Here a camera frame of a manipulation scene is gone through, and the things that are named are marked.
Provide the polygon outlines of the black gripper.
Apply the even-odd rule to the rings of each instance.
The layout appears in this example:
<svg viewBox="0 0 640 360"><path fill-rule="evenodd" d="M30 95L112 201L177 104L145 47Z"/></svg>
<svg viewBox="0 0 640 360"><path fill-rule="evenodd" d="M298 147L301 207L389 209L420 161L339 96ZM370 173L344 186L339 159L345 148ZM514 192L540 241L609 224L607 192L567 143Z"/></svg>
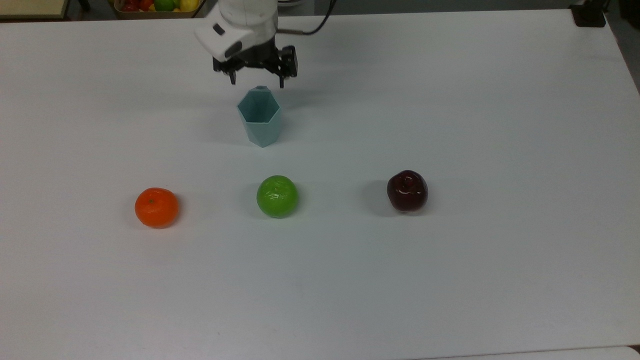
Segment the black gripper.
<svg viewBox="0 0 640 360"><path fill-rule="evenodd" d="M289 45L279 51L274 39L240 50L224 61L215 58L212 61L214 71L228 76L232 85L237 83L237 71L243 68L265 69L278 74L281 89L285 87L285 80L298 76L295 46Z"/></svg>

